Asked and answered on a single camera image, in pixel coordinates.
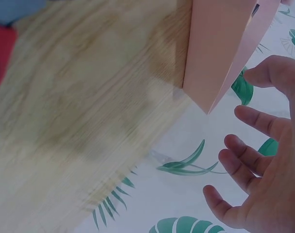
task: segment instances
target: hand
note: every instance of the hand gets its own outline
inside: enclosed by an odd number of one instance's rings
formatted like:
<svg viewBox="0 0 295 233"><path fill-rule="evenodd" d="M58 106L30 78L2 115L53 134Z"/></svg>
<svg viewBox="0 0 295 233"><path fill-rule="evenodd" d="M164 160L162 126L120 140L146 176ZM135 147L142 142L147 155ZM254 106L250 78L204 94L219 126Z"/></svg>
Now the hand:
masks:
<svg viewBox="0 0 295 233"><path fill-rule="evenodd" d="M219 160L249 196L242 206L232 207L211 185L204 187L204 195L214 215L229 227L251 233L295 233L295 60L271 56L246 71L245 78L255 86L275 86L283 92L290 101L292 120L238 106L236 117L277 140L278 152L264 157L228 135Z"/></svg>

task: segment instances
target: finger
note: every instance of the finger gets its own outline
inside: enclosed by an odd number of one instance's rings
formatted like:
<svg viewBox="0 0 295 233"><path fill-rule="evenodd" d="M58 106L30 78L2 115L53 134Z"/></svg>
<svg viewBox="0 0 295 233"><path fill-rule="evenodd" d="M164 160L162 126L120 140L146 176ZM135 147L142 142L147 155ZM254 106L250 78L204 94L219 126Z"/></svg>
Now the finger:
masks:
<svg viewBox="0 0 295 233"><path fill-rule="evenodd" d="M262 113L246 106L235 108L236 117L247 125L279 141L282 132L291 128L291 120Z"/></svg>
<svg viewBox="0 0 295 233"><path fill-rule="evenodd" d="M259 176L264 175L265 170L274 158L273 156L266 157L261 155L233 134L227 135L224 139L224 143L243 164Z"/></svg>
<svg viewBox="0 0 295 233"><path fill-rule="evenodd" d="M270 56L257 67L247 70L244 77L255 86L275 86L288 97L295 139L295 60Z"/></svg>
<svg viewBox="0 0 295 233"><path fill-rule="evenodd" d="M231 228L243 228L243 223L238 218L240 207L232 207L224 201L219 192L211 185L205 186L203 193L210 210L217 219Z"/></svg>
<svg viewBox="0 0 295 233"><path fill-rule="evenodd" d="M244 73L245 79L258 87L276 87L289 99L295 93L295 60L270 56Z"/></svg>
<svg viewBox="0 0 295 233"><path fill-rule="evenodd" d="M233 152L227 149L222 150L219 153L219 160L244 192L250 195L257 188L260 178L256 177Z"/></svg>

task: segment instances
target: light wood surface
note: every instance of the light wood surface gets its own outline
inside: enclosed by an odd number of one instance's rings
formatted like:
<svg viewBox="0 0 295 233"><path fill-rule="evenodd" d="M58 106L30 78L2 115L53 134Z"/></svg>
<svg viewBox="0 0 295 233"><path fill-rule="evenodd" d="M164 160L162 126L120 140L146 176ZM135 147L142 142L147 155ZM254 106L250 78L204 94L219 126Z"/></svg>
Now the light wood surface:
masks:
<svg viewBox="0 0 295 233"><path fill-rule="evenodd" d="M0 87L0 233L71 232L188 106L191 0L54 2Z"/></svg>

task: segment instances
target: green leaf pattern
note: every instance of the green leaf pattern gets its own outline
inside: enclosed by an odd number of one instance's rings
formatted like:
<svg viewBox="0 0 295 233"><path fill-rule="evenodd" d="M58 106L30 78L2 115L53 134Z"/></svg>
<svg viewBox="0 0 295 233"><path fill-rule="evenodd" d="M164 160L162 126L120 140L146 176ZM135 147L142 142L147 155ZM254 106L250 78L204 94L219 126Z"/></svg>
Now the green leaf pattern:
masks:
<svg viewBox="0 0 295 233"><path fill-rule="evenodd" d="M202 168L196 165L193 165L193 163L199 158L201 155L203 148L205 146L205 140L202 140L199 147L196 149L196 151L191 154L188 158L179 161L179 162L169 162L162 166L159 166L157 170L159 171L165 171L168 173L171 173L173 175L179 175L179 176L200 176L207 174L208 172L217 173L217 174L224 174L222 172L215 172L212 171L217 165L218 162L213 164L212 166L208 168Z"/></svg>
<svg viewBox="0 0 295 233"><path fill-rule="evenodd" d="M213 226L209 221L198 220L194 217L172 217L160 220L151 228L149 233L219 233L224 232L220 226Z"/></svg>
<svg viewBox="0 0 295 233"><path fill-rule="evenodd" d="M249 84L243 77L244 72L247 67L244 67L236 81L231 86L231 89L236 93L236 95L241 100L242 105L248 105L253 97L253 85Z"/></svg>
<svg viewBox="0 0 295 233"><path fill-rule="evenodd" d="M122 181L123 184L125 184L126 186L130 187L130 188L135 188L134 184L130 181L129 178L125 177ZM116 189L114 191L111 192L111 195L118 200L121 204L124 205L124 207L127 210L127 205L125 203L125 201L122 199L121 194L130 196L128 193L126 193L122 188L120 188L119 186L116 187ZM114 213L116 213L117 215L119 215L119 213L116 210L116 207L114 206L114 204L112 203L110 197L107 197L105 200L102 201L101 204L98 205L97 207L98 212L100 213L101 216L101 220L103 222L103 224L107 227L107 217L109 216L111 219L115 220L114 217ZM97 212L96 209L92 211L92 216L93 216L93 220L94 223L97 227L98 230L100 230L99 227L99 222L98 222L98 216L97 216Z"/></svg>
<svg viewBox="0 0 295 233"><path fill-rule="evenodd" d="M269 138L259 149L259 153L264 156L274 156L277 154L279 143Z"/></svg>

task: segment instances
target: table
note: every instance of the table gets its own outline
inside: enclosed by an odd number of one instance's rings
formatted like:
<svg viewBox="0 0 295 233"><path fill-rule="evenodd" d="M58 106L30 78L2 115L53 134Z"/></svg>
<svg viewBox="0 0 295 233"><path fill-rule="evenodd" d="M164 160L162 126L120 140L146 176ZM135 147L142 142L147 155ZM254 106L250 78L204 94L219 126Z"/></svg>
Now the table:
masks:
<svg viewBox="0 0 295 233"><path fill-rule="evenodd" d="M191 0L53 2L0 88L0 233L72 229L190 104Z"/></svg>

